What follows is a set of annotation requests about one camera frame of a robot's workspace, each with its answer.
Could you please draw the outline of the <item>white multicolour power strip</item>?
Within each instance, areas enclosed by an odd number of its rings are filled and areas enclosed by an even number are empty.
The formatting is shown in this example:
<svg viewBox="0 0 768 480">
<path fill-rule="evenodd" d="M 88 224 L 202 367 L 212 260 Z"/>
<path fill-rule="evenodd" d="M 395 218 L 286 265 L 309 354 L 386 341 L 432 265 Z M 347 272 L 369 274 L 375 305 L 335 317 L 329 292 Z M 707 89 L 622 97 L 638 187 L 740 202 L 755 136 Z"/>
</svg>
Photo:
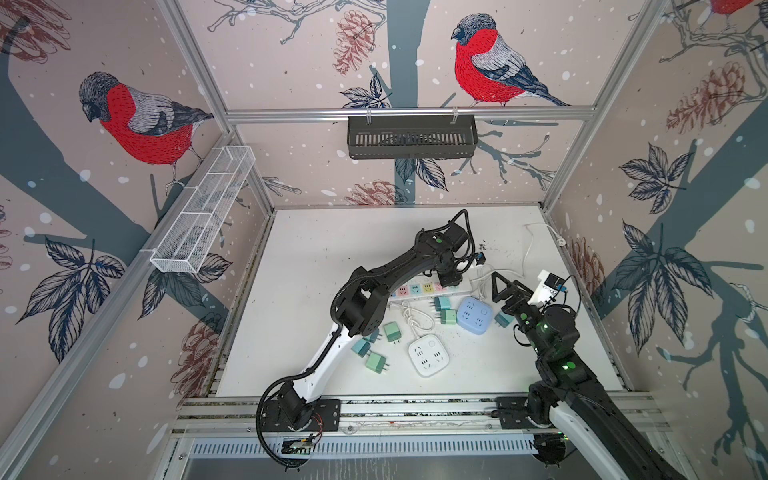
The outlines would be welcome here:
<svg viewBox="0 0 768 480">
<path fill-rule="evenodd" d="M 416 301 L 440 296 L 468 295 L 472 291 L 473 288 L 468 279 L 463 279 L 456 286 L 446 287 L 441 285 L 436 277 L 420 275 L 396 289 L 391 294 L 390 300 Z"/>
</svg>

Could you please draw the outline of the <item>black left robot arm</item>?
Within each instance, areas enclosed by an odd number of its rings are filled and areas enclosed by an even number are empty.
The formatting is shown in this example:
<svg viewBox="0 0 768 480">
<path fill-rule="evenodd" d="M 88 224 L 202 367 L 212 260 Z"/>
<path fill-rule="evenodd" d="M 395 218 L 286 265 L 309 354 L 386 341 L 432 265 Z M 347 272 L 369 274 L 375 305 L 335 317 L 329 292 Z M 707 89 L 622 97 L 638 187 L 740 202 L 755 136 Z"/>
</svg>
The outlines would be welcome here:
<svg viewBox="0 0 768 480">
<path fill-rule="evenodd" d="M 300 429 L 310 424 L 347 344 L 381 325 L 391 295 L 421 274 L 435 274 L 443 287 L 457 286 L 475 259 L 469 212 L 461 209 L 446 224 L 419 230 L 412 247 L 387 264 L 371 270 L 362 266 L 355 269 L 331 301 L 333 326 L 325 344 L 302 372 L 275 380 L 259 399 L 255 431 L 269 458 L 286 471 L 299 470 L 307 463 L 305 459 L 282 457 L 269 447 L 261 424 L 269 402 L 276 403 L 278 416 L 290 427 Z"/>
</svg>

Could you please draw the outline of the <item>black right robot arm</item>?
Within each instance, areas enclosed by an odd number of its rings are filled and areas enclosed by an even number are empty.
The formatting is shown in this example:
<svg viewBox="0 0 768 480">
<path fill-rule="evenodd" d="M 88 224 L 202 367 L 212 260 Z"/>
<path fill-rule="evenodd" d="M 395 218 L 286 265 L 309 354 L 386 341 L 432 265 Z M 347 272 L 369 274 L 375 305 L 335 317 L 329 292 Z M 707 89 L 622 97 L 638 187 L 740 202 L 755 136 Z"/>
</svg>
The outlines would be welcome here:
<svg viewBox="0 0 768 480">
<path fill-rule="evenodd" d="M 576 352 L 577 310 L 565 302 L 565 283 L 543 271 L 532 290 L 498 272 L 491 274 L 492 301 L 513 317 L 536 354 L 540 380 L 529 386 L 528 418 L 568 437 L 602 479 L 682 479 L 620 411 Z"/>
</svg>

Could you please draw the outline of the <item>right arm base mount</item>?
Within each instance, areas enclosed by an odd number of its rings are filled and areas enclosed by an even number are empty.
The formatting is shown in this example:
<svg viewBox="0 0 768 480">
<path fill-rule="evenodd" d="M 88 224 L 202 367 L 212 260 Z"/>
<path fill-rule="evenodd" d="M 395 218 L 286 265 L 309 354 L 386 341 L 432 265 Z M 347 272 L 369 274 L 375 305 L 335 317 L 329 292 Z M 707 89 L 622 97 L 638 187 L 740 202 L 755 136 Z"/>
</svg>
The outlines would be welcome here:
<svg viewBox="0 0 768 480">
<path fill-rule="evenodd" d="M 529 430 L 550 428 L 550 423 L 536 421 L 530 414 L 526 396 L 501 396 L 495 399 L 496 406 L 491 417 L 500 422 L 503 430 Z"/>
</svg>

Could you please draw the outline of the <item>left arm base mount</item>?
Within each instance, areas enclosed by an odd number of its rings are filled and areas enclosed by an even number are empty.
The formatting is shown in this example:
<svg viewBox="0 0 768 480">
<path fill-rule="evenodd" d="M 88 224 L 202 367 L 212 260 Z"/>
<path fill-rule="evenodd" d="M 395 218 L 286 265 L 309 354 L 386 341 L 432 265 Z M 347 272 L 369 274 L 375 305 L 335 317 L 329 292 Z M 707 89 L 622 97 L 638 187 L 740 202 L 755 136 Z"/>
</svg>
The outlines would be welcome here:
<svg viewBox="0 0 768 480">
<path fill-rule="evenodd" d="M 260 414 L 257 425 L 262 432 L 336 432 L 339 429 L 341 401 L 321 398 L 303 405 L 297 412 L 289 412 L 277 399 L 268 400 Z"/>
</svg>

